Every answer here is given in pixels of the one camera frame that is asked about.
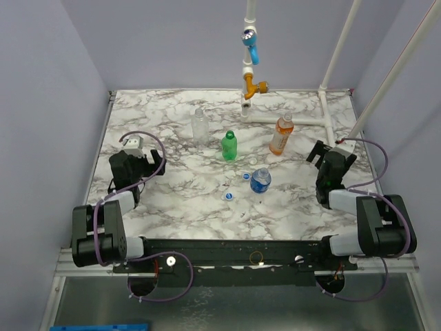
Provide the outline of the white blue bottle cap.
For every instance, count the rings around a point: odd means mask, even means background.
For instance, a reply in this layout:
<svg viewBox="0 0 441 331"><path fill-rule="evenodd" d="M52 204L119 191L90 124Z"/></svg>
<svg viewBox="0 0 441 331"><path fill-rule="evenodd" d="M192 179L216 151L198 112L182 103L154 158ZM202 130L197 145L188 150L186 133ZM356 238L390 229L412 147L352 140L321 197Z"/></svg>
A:
<svg viewBox="0 0 441 331"><path fill-rule="evenodd" d="M234 199L234 195L231 192L227 192L224 195L226 201L232 201Z"/></svg>

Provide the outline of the green plastic bottle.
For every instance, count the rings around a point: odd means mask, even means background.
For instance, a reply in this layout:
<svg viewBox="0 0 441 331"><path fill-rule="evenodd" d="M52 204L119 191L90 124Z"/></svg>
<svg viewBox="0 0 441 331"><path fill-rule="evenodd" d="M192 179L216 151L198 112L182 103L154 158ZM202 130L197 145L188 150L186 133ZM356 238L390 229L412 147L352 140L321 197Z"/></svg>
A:
<svg viewBox="0 0 441 331"><path fill-rule="evenodd" d="M228 130L221 140L222 156L226 161L233 161L237 156L237 138L232 130Z"/></svg>

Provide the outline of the orange plastic bottle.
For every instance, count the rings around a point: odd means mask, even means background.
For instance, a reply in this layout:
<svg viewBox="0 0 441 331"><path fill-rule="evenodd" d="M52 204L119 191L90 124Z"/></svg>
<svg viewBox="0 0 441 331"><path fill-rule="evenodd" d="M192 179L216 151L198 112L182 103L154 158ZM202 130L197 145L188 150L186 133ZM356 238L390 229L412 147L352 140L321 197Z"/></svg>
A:
<svg viewBox="0 0 441 331"><path fill-rule="evenodd" d="M283 153L293 130L294 122L292 121L292 114L287 112L277 120L274 135L269 144L269 150L274 155L280 156Z"/></svg>

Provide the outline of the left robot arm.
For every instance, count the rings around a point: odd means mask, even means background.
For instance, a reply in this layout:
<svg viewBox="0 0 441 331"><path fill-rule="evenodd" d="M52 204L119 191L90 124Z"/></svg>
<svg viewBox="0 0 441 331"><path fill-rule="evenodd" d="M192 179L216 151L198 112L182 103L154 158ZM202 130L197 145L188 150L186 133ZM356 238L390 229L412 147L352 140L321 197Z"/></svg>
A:
<svg viewBox="0 0 441 331"><path fill-rule="evenodd" d="M137 207L141 199L143 179L165 174L166 160L157 150L147 156L135 157L120 151L109 158L112 171L110 195L99 205L81 205L72 211L72 258L81 268L89 265L109 265L129 259L137 272L152 267L153 256L144 250L143 240L127 238L123 215Z"/></svg>

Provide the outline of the blue label plastic bottle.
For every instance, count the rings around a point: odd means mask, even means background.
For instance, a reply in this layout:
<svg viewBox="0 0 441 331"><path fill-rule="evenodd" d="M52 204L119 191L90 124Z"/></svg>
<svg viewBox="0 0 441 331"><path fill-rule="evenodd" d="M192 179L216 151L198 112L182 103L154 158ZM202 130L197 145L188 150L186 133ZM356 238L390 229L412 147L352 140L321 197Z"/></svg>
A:
<svg viewBox="0 0 441 331"><path fill-rule="evenodd" d="M252 173L250 179L250 188L253 192L262 194L265 193L271 184L271 175L267 168L260 168Z"/></svg>

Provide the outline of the clear plastic bottle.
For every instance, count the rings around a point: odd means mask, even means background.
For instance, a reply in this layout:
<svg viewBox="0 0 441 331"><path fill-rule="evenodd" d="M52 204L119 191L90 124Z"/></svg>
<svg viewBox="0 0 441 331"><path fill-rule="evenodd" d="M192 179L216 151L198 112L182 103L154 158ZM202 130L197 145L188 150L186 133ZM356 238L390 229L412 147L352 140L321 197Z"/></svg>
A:
<svg viewBox="0 0 441 331"><path fill-rule="evenodd" d="M192 134L195 144L206 146L209 141L209 122L203 109L197 108L192 117Z"/></svg>

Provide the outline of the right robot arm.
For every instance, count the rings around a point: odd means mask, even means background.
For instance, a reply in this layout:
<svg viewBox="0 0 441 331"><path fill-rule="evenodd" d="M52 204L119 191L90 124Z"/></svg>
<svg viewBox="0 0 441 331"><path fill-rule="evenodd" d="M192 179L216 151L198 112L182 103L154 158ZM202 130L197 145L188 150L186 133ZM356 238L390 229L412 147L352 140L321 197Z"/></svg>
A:
<svg viewBox="0 0 441 331"><path fill-rule="evenodd" d="M361 191L359 184L342 183L356 155L345 153L318 140L307 157L315 167L316 199L328 210L339 210L356 217L357 230L322 238L323 249L317 253L318 265L333 270L342 257L364 256L398 258L417 248L417 238L404 200L400 195L380 195Z"/></svg>

